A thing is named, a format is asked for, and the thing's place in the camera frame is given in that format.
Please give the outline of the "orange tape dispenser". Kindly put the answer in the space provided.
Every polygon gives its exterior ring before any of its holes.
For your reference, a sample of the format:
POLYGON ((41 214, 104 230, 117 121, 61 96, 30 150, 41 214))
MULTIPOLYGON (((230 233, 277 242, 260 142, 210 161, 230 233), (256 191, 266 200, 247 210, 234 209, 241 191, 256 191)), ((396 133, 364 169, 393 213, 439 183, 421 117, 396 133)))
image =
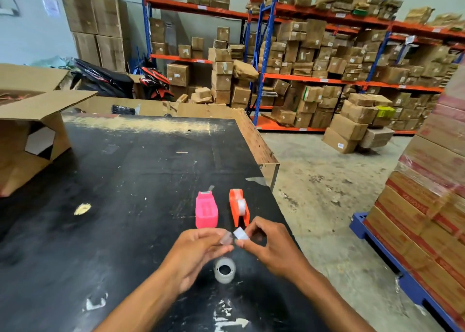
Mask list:
POLYGON ((246 229, 250 222, 250 211, 242 189, 231 189, 229 191, 229 204, 234 226, 246 229))

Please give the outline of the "stack of shrink-wrapped red-striped cartons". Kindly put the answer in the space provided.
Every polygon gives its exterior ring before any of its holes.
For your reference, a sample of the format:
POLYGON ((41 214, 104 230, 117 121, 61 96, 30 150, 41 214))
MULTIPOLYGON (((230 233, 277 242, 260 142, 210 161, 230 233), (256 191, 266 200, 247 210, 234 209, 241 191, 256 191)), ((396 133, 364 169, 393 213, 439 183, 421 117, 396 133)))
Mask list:
POLYGON ((465 58, 364 224, 465 332, 465 58))

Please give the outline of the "blue plastic pallet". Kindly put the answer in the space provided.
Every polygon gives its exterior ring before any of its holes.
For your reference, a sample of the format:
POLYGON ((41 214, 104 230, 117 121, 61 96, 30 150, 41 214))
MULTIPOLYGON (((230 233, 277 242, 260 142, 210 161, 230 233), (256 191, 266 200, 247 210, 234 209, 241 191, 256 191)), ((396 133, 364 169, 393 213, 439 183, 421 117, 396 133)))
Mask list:
POLYGON ((362 241, 375 251, 375 253, 384 261, 387 270, 395 275, 394 287, 398 295, 402 292, 408 297, 416 308, 425 316, 430 315, 444 329, 445 332, 465 332, 452 316, 447 313, 440 305, 439 299, 432 297, 430 293, 414 278, 411 273, 407 272, 406 266, 401 264, 392 253, 387 249, 387 245, 382 244, 374 235, 374 231, 369 229, 365 223, 367 212, 353 213, 350 223, 350 229, 362 241))

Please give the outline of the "narrow blue orange shelf rack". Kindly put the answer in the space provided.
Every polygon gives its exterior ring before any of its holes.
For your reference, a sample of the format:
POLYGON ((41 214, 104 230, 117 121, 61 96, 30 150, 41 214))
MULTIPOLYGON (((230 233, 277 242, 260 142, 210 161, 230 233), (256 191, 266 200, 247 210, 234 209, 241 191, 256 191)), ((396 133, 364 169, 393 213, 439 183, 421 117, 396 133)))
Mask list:
POLYGON ((180 57, 178 55, 170 55, 169 45, 166 41, 166 30, 171 27, 170 22, 165 22, 161 19, 153 18, 153 10, 182 12, 203 16, 212 16, 222 19, 232 19, 241 21, 240 43, 233 45, 233 57, 239 57, 244 62, 250 63, 250 57, 253 56, 253 46, 251 35, 251 22, 257 21, 258 18, 252 15, 252 11, 241 13, 225 9, 227 3, 221 3, 220 7, 200 5, 198 2, 180 2, 175 0, 141 0, 144 19, 145 39, 147 45, 147 58, 144 60, 143 66, 140 68, 144 72, 148 65, 154 69, 157 68, 157 60, 174 61, 178 63, 201 63, 211 64, 211 61, 200 58, 200 55, 191 57, 180 57))

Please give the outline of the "person's right hand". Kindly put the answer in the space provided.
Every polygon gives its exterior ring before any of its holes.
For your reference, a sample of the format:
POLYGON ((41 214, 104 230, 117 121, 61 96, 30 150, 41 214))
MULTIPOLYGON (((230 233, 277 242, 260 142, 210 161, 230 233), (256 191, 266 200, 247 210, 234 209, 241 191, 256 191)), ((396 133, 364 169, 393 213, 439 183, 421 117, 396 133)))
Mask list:
POLYGON ((311 271, 311 265, 291 238, 282 223, 255 217, 245 232, 252 241, 252 235, 262 231, 266 237, 264 254, 259 259, 270 272, 296 282, 301 274, 311 271))

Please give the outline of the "white paper notice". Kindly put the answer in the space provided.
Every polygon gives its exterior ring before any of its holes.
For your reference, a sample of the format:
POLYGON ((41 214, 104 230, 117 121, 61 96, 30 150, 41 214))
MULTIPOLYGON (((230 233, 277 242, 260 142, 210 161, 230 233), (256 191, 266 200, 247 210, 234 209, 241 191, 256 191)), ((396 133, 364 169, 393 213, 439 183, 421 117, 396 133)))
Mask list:
POLYGON ((59 18, 61 16, 60 5, 57 0, 42 0, 42 3, 48 17, 59 18))

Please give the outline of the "clear tape roll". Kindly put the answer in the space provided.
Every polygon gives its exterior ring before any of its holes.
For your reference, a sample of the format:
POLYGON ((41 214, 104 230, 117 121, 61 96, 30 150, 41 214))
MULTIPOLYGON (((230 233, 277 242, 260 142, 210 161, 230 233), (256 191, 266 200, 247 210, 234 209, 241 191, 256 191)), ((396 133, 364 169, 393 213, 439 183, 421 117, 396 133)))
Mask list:
POLYGON ((214 264, 213 273, 219 283, 229 284, 235 277, 236 264, 231 258, 220 257, 214 264))

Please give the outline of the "loose pile of cardboard boxes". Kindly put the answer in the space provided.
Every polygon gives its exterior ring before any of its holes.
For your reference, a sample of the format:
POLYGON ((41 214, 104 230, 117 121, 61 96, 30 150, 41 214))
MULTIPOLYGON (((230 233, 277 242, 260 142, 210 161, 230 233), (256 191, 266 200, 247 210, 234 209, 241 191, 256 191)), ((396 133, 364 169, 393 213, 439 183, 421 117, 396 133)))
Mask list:
POLYGON ((382 95, 349 94, 325 130, 322 142, 341 154, 386 146, 394 134, 388 128, 392 119, 376 118, 375 106, 379 105, 393 108, 393 102, 382 95))

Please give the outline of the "black and red motorcycle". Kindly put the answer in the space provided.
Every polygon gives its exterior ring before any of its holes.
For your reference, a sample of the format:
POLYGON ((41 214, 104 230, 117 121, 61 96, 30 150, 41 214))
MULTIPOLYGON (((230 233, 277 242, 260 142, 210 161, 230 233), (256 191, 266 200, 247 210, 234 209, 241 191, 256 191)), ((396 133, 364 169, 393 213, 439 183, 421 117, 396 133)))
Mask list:
POLYGON ((99 96, 175 102, 168 78, 148 59, 139 65, 141 75, 112 71, 81 59, 74 59, 72 88, 93 90, 99 96))

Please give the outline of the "stacks of brown cardboard cartons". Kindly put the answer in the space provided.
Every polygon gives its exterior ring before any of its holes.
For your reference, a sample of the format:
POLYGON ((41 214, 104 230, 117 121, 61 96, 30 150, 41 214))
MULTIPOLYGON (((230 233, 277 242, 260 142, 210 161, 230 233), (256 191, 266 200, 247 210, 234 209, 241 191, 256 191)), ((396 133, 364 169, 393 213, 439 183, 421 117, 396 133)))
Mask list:
MULTIPOLYGON (((231 0, 187 0, 187 2, 195 3, 198 2, 200 5, 217 6, 220 7, 221 3, 227 3, 225 9, 230 9, 231 0)), ((168 40, 168 28, 166 30, 166 41, 168 40)), ((204 37, 191 37, 189 44, 178 44, 177 55, 180 57, 191 57, 199 54, 200 58, 211 61, 209 65, 212 68, 212 88, 211 88, 211 100, 214 103, 219 104, 231 104, 231 94, 234 93, 233 86, 233 73, 235 61, 243 61, 241 58, 242 53, 239 53, 239 57, 233 57, 233 45, 230 41, 231 33, 229 27, 218 27, 217 37, 213 40, 213 47, 204 49, 205 38, 204 37)), ((253 52, 255 54, 256 46, 256 33, 251 31, 250 38, 254 44, 253 52)), ((171 86, 183 87, 184 89, 189 87, 190 81, 190 70, 185 65, 188 63, 178 63, 174 61, 168 64, 168 78, 171 86)))

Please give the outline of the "pink tape dispenser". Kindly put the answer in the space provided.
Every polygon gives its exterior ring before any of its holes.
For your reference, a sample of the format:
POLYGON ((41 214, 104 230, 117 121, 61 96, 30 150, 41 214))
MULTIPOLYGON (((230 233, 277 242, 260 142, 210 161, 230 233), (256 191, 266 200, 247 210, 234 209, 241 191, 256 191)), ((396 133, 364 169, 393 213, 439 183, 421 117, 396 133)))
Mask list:
POLYGON ((218 206, 212 194, 212 187, 208 191, 200 191, 195 202, 195 226, 197 229, 216 228, 218 225, 218 206))

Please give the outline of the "clear tape strip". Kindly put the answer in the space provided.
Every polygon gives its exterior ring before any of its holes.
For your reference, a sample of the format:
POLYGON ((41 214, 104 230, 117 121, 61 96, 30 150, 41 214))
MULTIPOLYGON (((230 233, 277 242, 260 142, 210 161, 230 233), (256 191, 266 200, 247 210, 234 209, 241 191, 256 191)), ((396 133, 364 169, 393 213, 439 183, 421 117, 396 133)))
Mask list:
POLYGON ((250 238, 249 236, 247 236, 246 232, 241 227, 238 227, 233 232, 226 231, 224 236, 219 241, 219 243, 221 245, 233 245, 236 240, 249 240, 249 239, 250 238))

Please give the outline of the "open brown cardboard box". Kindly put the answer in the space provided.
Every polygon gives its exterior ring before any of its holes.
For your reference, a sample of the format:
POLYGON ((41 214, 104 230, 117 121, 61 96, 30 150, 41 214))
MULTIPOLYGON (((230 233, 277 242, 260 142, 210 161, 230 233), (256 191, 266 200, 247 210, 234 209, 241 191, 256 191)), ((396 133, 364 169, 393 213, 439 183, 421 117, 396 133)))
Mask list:
POLYGON ((68 70, 0 63, 0 198, 71 147, 61 111, 97 92, 63 88, 70 76, 68 70))

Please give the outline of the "person's left hand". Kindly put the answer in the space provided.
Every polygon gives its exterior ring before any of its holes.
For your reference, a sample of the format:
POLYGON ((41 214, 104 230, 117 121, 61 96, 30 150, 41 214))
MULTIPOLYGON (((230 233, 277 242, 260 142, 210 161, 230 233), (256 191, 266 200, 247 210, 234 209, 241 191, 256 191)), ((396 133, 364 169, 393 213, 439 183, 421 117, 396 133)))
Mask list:
POLYGON ((169 291, 174 295, 186 292, 195 282, 199 272, 209 262, 201 262, 210 247, 219 241, 226 229, 188 229, 181 233, 166 255, 159 271, 169 291))

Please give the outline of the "green plastic bag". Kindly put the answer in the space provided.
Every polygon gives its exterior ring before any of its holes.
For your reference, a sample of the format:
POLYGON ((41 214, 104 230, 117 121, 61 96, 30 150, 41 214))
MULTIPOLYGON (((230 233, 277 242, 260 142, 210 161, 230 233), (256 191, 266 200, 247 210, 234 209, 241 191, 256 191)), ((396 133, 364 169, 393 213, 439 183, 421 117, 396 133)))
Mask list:
POLYGON ((72 57, 60 57, 56 55, 54 57, 33 61, 29 66, 73 70, 75 68, 75 63, 72 57))

